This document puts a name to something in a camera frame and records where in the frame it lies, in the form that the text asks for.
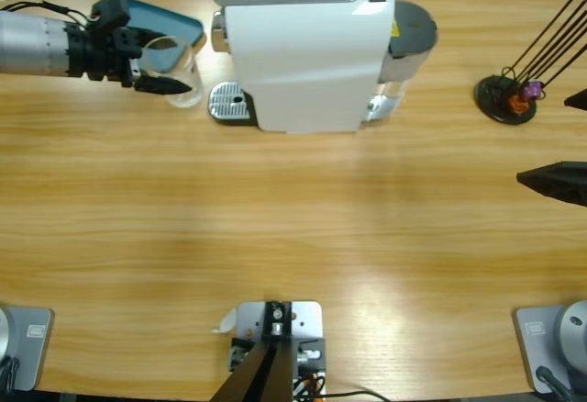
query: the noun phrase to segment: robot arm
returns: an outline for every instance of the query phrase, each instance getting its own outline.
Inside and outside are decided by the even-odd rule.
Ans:
[[[64,7],[46,4],[59,11]],[[160,95],[190,87],[140,71],[142,47],[163,36],[129,28],[127,0],[100,0],[86,27],[58,19],[0,11],[0,73],[81,77],[120,82],[123,87]]]

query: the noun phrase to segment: black stick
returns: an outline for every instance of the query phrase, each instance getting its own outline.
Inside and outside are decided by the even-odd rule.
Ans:
[[[536,54],[536,56],[534,58],[532,58],[532,60],[527,64],[526,67],[524,67],[524,70],[522,70],[522,72],[520,72],[519,76],[523,76],[526,71],[530,68],[534,66],[534,63],[536,62],[537,58],[542,54],[542,52],[544,50],[546,50],[548,48],[548,46],[550,46],[550,43],[558,36],[558,34],[565,28],[567,27],[567,25],[569,24],[569,22],[573,19],[573,17],[575,15],[577,15],[577,12],[579,12],[583,6],[585,6],[585,3],[587,3],[587,0],[583,0],[581,1],[581,3],[575,8],[575,10],[572,11],[572,13],[569,15],[569,17],[566,19],[566,21],[564,23],[562,23],[562,25],[560,25],[559,29],[555,32],[555,34],[550,37],[550,39],[547,41],[547,43],[542,47],[542,49],[540,49],[540,51]]]
[[[560,67],[560,70],[558,72],[556,72],[554,74],[554,76],[552,76],[547,81],[547,83],[544,84],[544,87],[542,87],[542,88],[545,89],[547,87],[547,85],[549,85],[552,81],[554,81],[557,78],[557,76],[559,76],[561,73],[563,73],[567,67],[569,67],[571,64],[573,64],[577,58],[579,58],[581,55],[583,55],[583,53],[586,50],[587,50],[587,44],[585,44],[583,47],[581,47],[581,49],[577,53],[575,53],[574,55],[572,55],[572,58],[570,58],[565,65],[563,65],[562,67]]]
[[[552,61],[549,61],[548,64],[546,64],[544,67],[542,67],[542,69],[540,69],[538,72],[536,72],[534,74],[535,79],[538,79],[540,76],[542,76],[542,74],[544,74],[544,72],[546,72],[550,67],[552,67],[560,59],[560,57],[562,55],[564,55],[567,51],[569,51],[569,49],[572,46],[574,46],[577,43],[577,41],[579,41],[579,39],[581,39],[583,37],[583,35],[585,35],[585,33],[587,33],[587,28],[585,27],[586,24],[587,24],[587,20],[583,21],[583,24],[580,27],[578,27],[577,30],[575,30],[573,32],[572,36],[574,36],[581,28],[582,28],[582,32],[578,36],[576,36],[575,38],[573,38],[572,36],[569,37],[569,39],[567,39],[565,41],[563,46],[561,46],[557,50],[556,57],[554,57],[554,59]]]
[[[514,62],[514,65],[512,67],[510,67],[510,69],[514,69],[514,67],[516,67],[516,65],[522,61],[522,58],[524,58],[526,56],[526,54],[530,51],[530,49],[532,49],[534,47],[534,45],[538,42],[539,39],[542,38],[542,36],[546,33],[546,31],[550,28],[550,26],[552,26],[554,24],[554,22],[560,17],[560,14],[562,14],[565,9],[567,7],[569,7],[570,3],[573,0],[569,0],[567,1],[567,3],[561,8],[561,10],[557,13],[557,15],[554,16],[554,18],[552,18],[552,20],[547,24],[547,26],[545,28],[542,29],[542,31],[538,34],[537,38],[534,39],[534,41],[532,41],[532,44],[530,44],[528,46],[528,48],[524,51],[524,53],[522,53],[522,56],[520,56],[516,62]]]

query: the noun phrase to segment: yellow warning label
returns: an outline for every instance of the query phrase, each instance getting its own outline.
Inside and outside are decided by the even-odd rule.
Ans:
[[[399,38],[400,37],[400,27],[397,25],[397,21],[393,21],[392,26],[392,37]]]

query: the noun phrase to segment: purple object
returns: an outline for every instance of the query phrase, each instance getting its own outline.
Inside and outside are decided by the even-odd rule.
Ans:
[[[530,81],[522,89],[522,100],[524,102],[536,101],[542,95],[543,83],[540,81]]]

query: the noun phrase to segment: gray lid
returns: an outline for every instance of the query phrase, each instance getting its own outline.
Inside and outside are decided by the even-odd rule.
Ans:
[[[389,43],[394,58],[431,50],[437,43],[437,24],[427,11],[408,1],[395,2],[395,23],[399,36]]]

